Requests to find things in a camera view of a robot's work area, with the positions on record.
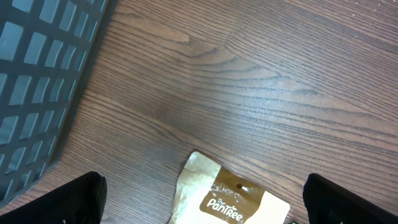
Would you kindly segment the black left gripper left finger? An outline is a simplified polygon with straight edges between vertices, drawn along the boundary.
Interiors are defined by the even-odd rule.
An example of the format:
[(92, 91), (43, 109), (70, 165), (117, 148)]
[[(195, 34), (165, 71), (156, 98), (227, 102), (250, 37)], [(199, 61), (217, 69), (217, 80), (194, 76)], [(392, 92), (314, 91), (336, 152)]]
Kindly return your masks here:
[(106, 197), (106, 178), (91, 171), (1, 215), (1, 224), (97, 224)]

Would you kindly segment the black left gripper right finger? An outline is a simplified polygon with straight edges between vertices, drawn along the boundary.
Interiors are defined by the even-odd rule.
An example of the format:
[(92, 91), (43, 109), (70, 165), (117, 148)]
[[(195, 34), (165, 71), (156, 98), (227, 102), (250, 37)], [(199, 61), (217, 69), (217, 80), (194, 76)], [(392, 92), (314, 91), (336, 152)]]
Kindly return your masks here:
[(303, 202), (310, 224), (397, 224), (397, 215), (316, 173), (303, 187)]

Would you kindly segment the beige brown snack bag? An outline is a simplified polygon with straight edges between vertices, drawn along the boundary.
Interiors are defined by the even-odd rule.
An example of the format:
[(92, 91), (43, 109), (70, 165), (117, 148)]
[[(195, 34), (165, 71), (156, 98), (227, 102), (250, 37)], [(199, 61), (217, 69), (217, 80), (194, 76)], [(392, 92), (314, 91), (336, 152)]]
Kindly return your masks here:
[(170, 223), (282, 224), (290, 205), (195, 151), (184, 165)]

